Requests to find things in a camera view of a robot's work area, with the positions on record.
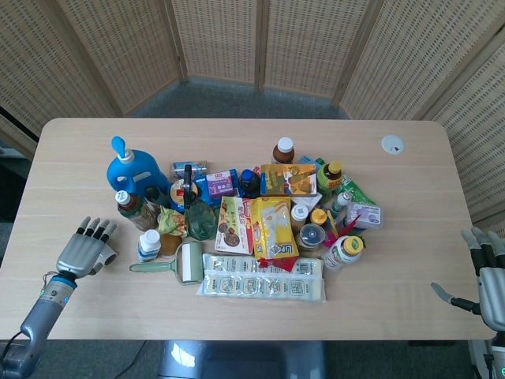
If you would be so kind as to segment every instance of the robotic hand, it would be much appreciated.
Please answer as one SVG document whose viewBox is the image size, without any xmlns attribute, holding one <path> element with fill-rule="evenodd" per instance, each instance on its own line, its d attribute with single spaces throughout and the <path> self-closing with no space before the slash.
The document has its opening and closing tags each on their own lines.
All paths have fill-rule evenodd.
<svg viewBox="0 0 505 379">
<path fill-rule="evenodd" d="M 5 378 L 32 375 L 54 323 L 77 288 L 76 280 L 86 275 L 95 275 L 118 255 L 107 245 L 116 224 L 105 220 L 99 225 L 100 219 L 95 219 L 88 226 L 90 220 L 90 217 L 86 217 L 66 244 L 56 263 L 58 273 L 48 284 L 44 280 L 40 297 L 21 324 L 21 331 L 4 349 L 0 365 L 4 369 Z M 12 345 L 13 339 L 19 334 L 27 336 L 29 342 L 25 345 Z"/>
<path fill-rule="evenodd" d="M 480 303 L 449 295 L 439 284 L 432 288 L 453 306 L 482 316 L 484 323 L 496 332 L 491 349 L 497 378 L 505 378 L 505 243 L 494 232 L 486 235 L 478 227 L 462 231 L 472 257 Z"/>
</svg>

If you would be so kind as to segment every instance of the table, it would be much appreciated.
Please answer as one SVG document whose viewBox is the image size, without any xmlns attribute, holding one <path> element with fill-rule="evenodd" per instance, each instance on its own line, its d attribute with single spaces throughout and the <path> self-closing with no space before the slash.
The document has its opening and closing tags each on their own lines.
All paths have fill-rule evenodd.
<svg viewBox="0 0 505 379">
<path fill-rule="evenodd" d="M 168 171 L 175 160 L 206 159 L 213 171 L 268 163 L 281 136 L 296 157 L 340 159 L 343 170 L 384 209 L 381 231 L 365 235 L 355 265 L 325 273 L 327 302 L 311 304 L 204 298 L 171 272 L 133 273 L 140 235 L 119 216 L 105 172 L 110 139 L 150 152 Z M 399 156 L 381 139 L 397 134 Z M 11 337 L 32 308 L 41 276 L 86 216 L 110 218 L 119 258 L 78 281 L 52 339 L 150 340 L 464 340 L 492 333 L 479 317 L 455 309 L 430 282 L 477 299 L 459 231 L 471 227 L 442 126 L 434 122 L 59 118 L 43 129 L 0 269 L 0 339 Z M 213 241 L 205 243 L 211 252 Z"/>
</svg>

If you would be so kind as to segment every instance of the yellow snack bag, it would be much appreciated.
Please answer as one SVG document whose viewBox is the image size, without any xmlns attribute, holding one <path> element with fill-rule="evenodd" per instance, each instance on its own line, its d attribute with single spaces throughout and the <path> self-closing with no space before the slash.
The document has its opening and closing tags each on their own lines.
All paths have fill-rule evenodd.
<svg viewBox="0 0 505 379">
<path fill-rule="evenodd" d="M 251 201 L 254 256 L 258 261 L 298 256 L 290 210 L 291 199 L 288 197 L 258 197 Z"/>
</svg>

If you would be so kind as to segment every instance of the blue plastic jug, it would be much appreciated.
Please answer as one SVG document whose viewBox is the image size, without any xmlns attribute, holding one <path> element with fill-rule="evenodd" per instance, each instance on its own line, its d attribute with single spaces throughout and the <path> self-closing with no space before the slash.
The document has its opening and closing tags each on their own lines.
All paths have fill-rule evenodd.
<svg viewBox="0 0 505 379">
<path fill-rule="evenodd" d="M 118 154 L 107 168 L 107 180 L 112 188 L 135 193 L 140 198 L 144 198 L 144 191 L 150 186 L 167 194 L 169 182 L 153 156 L 125 148 L 125 140 L 119 136 L 112 138 L 112 148 Z"/>
</svg>

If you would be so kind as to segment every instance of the floor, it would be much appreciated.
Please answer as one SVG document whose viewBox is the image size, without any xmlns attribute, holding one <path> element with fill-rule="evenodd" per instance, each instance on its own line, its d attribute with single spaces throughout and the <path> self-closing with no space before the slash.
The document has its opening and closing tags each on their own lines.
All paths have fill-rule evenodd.
<svg viewBox="0 0 505 379">
<path fill-rule="evenodd" d="M 346 118 L 324 99 L 269 90 L 256 94 L 252 86 L 204 80 L 191 80 L 161 91 L 131 117 Z M 11 223 L 0 220 L 0 257 L 11 227 Z M 142 341 L 51 340 L 32 378 L 113 378 L 131 363 L 141 344 Z M 331 379 L 473 378 L 466 342 L 445 346 L 409 346 L 404 341 L 330 342 L 326 348 Z M 154 378 L 160 351 L 160 341 L 147 342 L 135 364 L 121 378 Z"/>
</svg>

